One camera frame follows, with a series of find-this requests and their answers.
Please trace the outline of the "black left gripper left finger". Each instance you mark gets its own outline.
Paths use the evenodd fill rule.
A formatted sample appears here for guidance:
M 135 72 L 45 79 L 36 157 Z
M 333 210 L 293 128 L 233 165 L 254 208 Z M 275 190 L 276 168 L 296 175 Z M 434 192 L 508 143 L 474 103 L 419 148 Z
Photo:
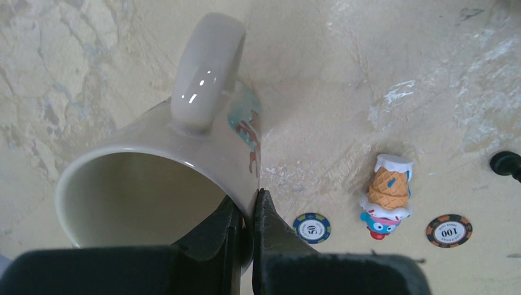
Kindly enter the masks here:
M 2 294 L 239 294 L 242 216 L 229 198 L 177 242 L 39 250 L 1 278 Z

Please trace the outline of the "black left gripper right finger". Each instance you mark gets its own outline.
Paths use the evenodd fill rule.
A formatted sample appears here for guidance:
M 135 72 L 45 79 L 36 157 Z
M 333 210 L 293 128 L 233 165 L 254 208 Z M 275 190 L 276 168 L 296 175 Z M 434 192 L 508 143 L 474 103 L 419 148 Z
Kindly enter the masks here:
M 418 261 L 394 254 L 320 253 L 300 239 L 261 189 L 254 218 L 255 294 L 430 294 Z

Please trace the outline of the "cream mug with coral print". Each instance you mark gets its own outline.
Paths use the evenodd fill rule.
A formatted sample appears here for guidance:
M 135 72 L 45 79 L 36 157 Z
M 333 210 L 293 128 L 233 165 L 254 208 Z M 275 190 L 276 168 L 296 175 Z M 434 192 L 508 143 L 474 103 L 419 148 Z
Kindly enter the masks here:
M 171 245 L 225 197 L 241 212 L 253 259 L 261 103 L 238 81 L 244 24 L 220 13 L 196 25 L 171 96 L 82 154 L 56 190 L 59 222 L 79 248 Z

